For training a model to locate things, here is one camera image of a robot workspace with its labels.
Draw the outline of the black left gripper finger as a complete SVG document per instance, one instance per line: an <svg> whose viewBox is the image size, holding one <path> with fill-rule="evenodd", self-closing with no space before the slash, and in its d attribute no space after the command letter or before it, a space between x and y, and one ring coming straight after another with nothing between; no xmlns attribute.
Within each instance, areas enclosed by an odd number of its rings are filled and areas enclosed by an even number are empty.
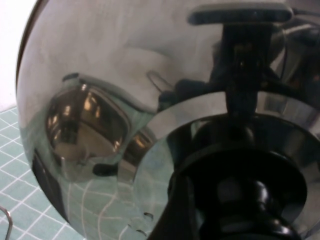
<svg viewBox="0 0 320 240"><path fill-rule="evenodd" d="M187 176L172 180L168 203L149 240L197 240L194 188Z"/></svg>

